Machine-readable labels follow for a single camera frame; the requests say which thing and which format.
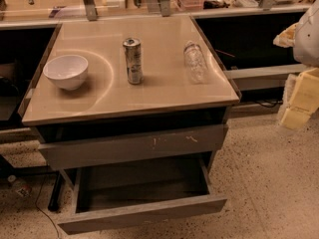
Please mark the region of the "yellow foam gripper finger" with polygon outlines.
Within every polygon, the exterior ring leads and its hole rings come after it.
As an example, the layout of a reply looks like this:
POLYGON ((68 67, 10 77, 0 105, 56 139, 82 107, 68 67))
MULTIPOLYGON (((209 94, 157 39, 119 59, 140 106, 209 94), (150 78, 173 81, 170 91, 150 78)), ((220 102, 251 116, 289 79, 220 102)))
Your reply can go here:
POLYGON ((298 129, 306 125, 319 108, 319 68, 311 68, 287 78, 280 125, 298 129))

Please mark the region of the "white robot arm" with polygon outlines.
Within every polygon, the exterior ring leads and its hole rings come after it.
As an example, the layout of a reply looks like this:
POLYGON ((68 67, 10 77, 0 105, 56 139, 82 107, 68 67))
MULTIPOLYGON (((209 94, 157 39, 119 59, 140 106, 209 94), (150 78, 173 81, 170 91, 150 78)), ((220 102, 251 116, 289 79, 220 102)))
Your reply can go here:
POLYGON ((298 76, 290 74, 285 82, 279 124, 289 129, 304 126, 319 108, 319 18, 310 8, 299 20, 277 35, 273 44, 293 48, 297 62, 307 69, 298 76))

